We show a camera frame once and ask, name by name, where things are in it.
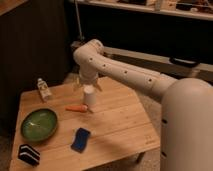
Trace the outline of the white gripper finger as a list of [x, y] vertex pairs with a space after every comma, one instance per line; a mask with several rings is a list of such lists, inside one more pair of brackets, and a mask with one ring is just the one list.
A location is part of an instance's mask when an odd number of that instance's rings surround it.
[[76, 79], [76, 80], [74, 81], [73, 87], [74, 87], [73, 89], [74, 89], [75, 91], [82, 87], [82, 84], [80, 83], [79, 79]]
[[102, 91], [102, 88], [98, 83], [94, 83], [93, 85], [96, 89], [98, 89], [99, 91]]

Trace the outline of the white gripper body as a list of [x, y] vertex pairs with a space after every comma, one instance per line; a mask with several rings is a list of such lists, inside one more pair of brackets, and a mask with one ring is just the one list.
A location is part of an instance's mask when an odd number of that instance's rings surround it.
[[79, 70], [80, 82], [83, 84], [96, 84], [98, 80], [98, 72], [96, 69], [82, 65]]

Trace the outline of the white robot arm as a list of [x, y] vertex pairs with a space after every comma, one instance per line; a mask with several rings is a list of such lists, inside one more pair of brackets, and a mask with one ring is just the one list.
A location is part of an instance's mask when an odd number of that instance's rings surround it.
[[213, 85], [107, 58], [97, 39], [76, 48], [73, 58], [82, 83], [103, 74], [161, 104], [160, 171], [213, 171]]

